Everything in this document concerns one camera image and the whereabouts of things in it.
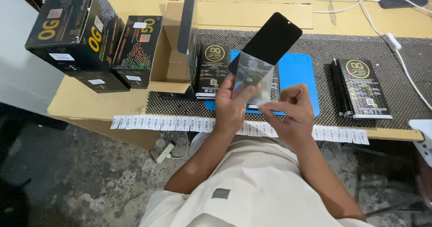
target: black mesh mat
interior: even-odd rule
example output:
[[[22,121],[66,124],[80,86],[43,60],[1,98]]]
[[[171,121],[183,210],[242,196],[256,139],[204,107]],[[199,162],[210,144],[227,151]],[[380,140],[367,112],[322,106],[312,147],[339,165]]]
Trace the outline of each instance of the black mesh mat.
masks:
[[[255,31],[200,30],[203,43],[228,45],[241,50]],[[432,40],[398,38],[400,53],[414,83],[432,103]],[[312,57],[321,113],[316,125],[409,129],[409,119],[432,119],[432,112],[421,101],[408,81],[391,49],[381,37],[303,34],[289,50]],[[359,120],[340,118],[329,63],[333,58],[365,58],[374,65],[389,104],[393,120]],[[164,100],[155,92],[148,96],[147,114],[214,117],[201,101]],[[261,114],[246,114],[248,121],[264,121]]]

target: hand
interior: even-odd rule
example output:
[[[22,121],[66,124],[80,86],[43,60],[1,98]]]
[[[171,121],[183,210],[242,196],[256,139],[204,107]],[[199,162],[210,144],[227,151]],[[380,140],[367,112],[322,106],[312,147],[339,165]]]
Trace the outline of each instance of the hand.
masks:
[[[284,112],[286,118],[280,120],[272,110]],[[308,87],[304,83],[285,88],[278,102],[260,105],[260,112],[276,130],[279,138],[294,150],[313,140],[314,111]]]
[[[235,135],[245,120],[246,102],[256,94],[256,87],[249,86],[232,99],[235,76],[229,74],[222,82],[215,96],[216,125],[215,131],[225,135]]]

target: clear plastic bag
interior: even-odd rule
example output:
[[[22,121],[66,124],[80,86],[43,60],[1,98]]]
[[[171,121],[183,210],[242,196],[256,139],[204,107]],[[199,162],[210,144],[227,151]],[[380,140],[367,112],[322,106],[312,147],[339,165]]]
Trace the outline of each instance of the clear plastic bag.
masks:
[[[233,99],[238,97],[248,86],[256,86],[257,93],[247,104],[260,105],[270,101],[274,66],[247,53],[240,52]]]

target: concrete floor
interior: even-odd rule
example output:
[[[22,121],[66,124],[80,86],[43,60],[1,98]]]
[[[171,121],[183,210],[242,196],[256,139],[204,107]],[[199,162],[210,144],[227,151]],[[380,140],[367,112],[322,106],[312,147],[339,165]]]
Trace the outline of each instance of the concrete floor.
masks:
[[[163,132],[151,152],[156,158],[170,140],[173,156],[186,153],[185,132]],[[345,184],[370,212],[412,196],[389,188],[380,158],[356,153],[339,143],[319,142],[321,151]],[[149,152],[75,125],[60,131],[27,125],[15,141],[0,175],[12,184],[31,178],[25,186],[31,206],[30,226],[137,226],[151,194],[189,157],[155,164]],[[411,214],[388,213],[368,219],[376,227],[412,226]]]

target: person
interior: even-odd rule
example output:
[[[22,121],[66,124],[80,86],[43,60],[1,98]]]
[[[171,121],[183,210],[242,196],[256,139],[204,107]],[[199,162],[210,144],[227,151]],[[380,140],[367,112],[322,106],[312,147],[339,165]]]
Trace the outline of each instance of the person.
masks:
[[[370,227],[311,136],[307,86],[285,88],[278,102],[259,106],[277,139],[235,135],[257,88],[233,99],[234,84],[228,75],[215,97],[214,130],[192,140],[191,147],[202,145],[153,193],[139,226]]]

